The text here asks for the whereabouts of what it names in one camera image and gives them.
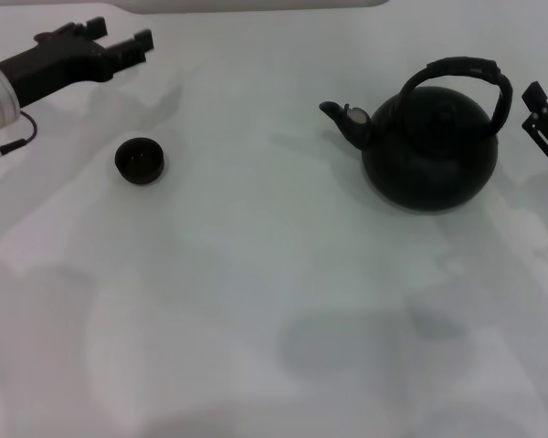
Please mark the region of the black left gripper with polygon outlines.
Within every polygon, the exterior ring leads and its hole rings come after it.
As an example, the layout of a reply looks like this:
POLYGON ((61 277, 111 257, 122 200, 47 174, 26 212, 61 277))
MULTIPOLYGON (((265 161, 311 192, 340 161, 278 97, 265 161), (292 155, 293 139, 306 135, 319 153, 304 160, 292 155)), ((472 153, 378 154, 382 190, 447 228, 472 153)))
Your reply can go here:
POLYGON ((107 47, 97 41, 108 35, 106 21, 98 16, 85 24, 71 23, 62 31, 35 36, 37 44, 0 61, 0 71, 12 86, 19 106, 24 108, 69 85, 111 80, 111 69, 127 69, 146 62, 154 50, 150 29, 107 47))

